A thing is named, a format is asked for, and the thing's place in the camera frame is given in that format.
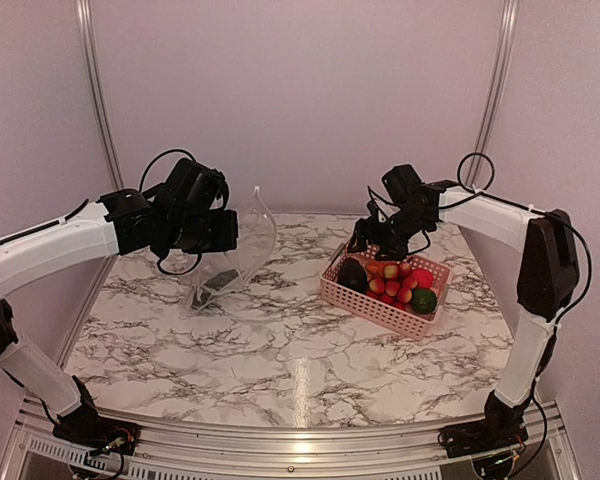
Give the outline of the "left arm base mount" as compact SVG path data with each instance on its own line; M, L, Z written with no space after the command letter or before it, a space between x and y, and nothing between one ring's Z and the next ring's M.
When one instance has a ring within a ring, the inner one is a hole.
M140 427L137 424L111 418L101 418L99 424L91 429L90 433L86 430L76 433L63 424L53 428L53 435L56 438L89 447L93 455L113 451L132 455L139 433Z

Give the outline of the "dark purple eggplant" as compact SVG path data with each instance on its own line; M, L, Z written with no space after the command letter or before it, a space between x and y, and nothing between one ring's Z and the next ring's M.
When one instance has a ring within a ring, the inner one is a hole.
M368 277L365 268L355 258L346 258L340 267L337 283L347 289L365 294Z

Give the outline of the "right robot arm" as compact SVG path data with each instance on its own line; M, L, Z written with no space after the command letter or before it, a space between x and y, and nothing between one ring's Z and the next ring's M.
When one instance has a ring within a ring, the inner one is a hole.
M553 354L558 317L567 311L579 281L569 215L562 210L541 212L518 206L454 181L425 183L409 164L393 167L382 182L395 211L386 215L369 201L368 217L354 226L350 252L375 245L377 259L403 260L412 236L448 223L490 237L521 255L516 285L518 323L502 377L488 396L483 419L444 431L456 443L470 439L495 448L520 426L537 379Z

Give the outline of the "clear zip top bag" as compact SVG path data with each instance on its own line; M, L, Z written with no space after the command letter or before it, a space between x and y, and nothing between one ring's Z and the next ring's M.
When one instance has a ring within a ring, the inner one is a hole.
M205 254L200 266L194 271L192 291L194 284L200 279L205 280L229 269L236 269L240 273L242 283L240 287L227 293L238 291L250 282L273 253L277 240L277 224L261 198L259 186L255 186L252 195L237 208L237 214L237 249Z

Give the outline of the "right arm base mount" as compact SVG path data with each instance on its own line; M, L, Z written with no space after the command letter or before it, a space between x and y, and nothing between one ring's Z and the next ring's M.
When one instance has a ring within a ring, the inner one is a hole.
M447 425L438 433L438 443L449 458L481 454L525 443L529 438L524 423L491 430L485 420Z

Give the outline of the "green cucumber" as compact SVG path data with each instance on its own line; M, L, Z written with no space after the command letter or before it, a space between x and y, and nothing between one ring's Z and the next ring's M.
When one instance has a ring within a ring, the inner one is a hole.
M203 309L219 295L240 287L241 283L242 278L236 269L216 273L205 280L200 279L194 284L191 307L194 310Z

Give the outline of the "bunch of red lychees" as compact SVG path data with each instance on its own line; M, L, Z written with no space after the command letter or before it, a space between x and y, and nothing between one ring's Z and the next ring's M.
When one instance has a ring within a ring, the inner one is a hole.
M410 303L412 290L415 289L411 277L413 270L408 262L389 262L383 278L369 278L367 274L368 288L365 294L387 305L397 305L403 309Z

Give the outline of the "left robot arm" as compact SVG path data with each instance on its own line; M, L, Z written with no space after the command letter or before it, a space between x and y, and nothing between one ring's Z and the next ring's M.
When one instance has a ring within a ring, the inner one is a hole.
M0 368L57 415L58 430L86 445L99 444L107 432L84 384L16 332L8 296L75 265L144 248L159 262L173 250L196 258L232 251L238 215L228 199L225 176L183 153L167 179L149 189L108 193L0 238Z

